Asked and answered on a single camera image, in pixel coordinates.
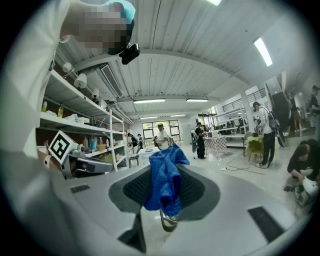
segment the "fluorescent light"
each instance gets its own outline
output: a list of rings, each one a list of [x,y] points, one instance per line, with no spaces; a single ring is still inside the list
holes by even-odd
[[[149,119],[149,118],[157,118],[157,116],[140,117],[140,119]]]
[[[165,98],[159,98],[159,99],[144,99],[144,100],[134,100],[133,103],[140,104],[140,103],[154,103],[154,102],[165,102]]]
[[[266,66],[267,67],[270,66],[272,64],[272,60],[270,58],[269,52],[268,52],[264,42],[262,41],[262,39],[259,38],[257,41],[254,42],[254,45],[257,47],[260,54],[262,55]]]
[[[188,98],[186,102],[207,102],[208,99],[196,99],[196,98]]]
[[[207,0],[208,2],[210,2],[211,4],[214,4],[215,6],[218,6],[222,0]]]
[[[170,117],[184,117],[186,114],[173,114]]]

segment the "railing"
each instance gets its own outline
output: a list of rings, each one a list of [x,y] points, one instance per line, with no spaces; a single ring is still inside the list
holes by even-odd
[[[262,99],[266,96],[266,89],[261,89],[261,90],[257,90],[256,92],[254,93],[251,93],[247,96],[248,98],[248,101],[249,102],[255,102],[259,99]],[[230,110],[233,110],[233,109],[236,109],[236,108],[239,108],[241,106],[243,106],[243,101],[242,101],[242,98],[241,99],[238,99],[234,102],[231,102],[227,105],[224,105],[222,108],[223,108],[223,111],[224,112],[227,112],[227,111],[230,111]]]

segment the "black pants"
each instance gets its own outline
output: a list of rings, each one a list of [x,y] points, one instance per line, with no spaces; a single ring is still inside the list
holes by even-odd
[[[263,152],[263,161],[262,165],[265,165],[268,161],[269,152],[270,158],[269,162],[272,162],[275,155],[275,141],[276,141],[276,132],[272,131],[271,133],[267,133],[263,135],[263,145],[264,145],[264,152]]]
[[[198,155],[198,158],[203,159],[205,157],[205,142],[201,139],[197,141],[198,149],[196,150],[196,153]]]

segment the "stool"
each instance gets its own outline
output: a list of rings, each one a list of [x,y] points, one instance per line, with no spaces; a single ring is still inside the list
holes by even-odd
[[[139,156],[136,155],[136,156],[131,156],[131,157],[129,158],[129,168],[131,168],[131,160],[134,160],[134,159],[136,159],[136,163],[137,163],[137,165],[139,166]]]

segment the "ceiling vent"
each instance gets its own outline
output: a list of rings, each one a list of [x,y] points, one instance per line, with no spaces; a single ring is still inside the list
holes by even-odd
[[[112,71],[109,67],[109,64],[105,65],[103,68],[101,68],[101,71],[104,75],[104,77],[107,79],[109,84],[111,85],[112,89],[116,93],[116,95],[121,98],[124,94],[121,92],[121,89],[114,77],[114,74],[112,74]]]

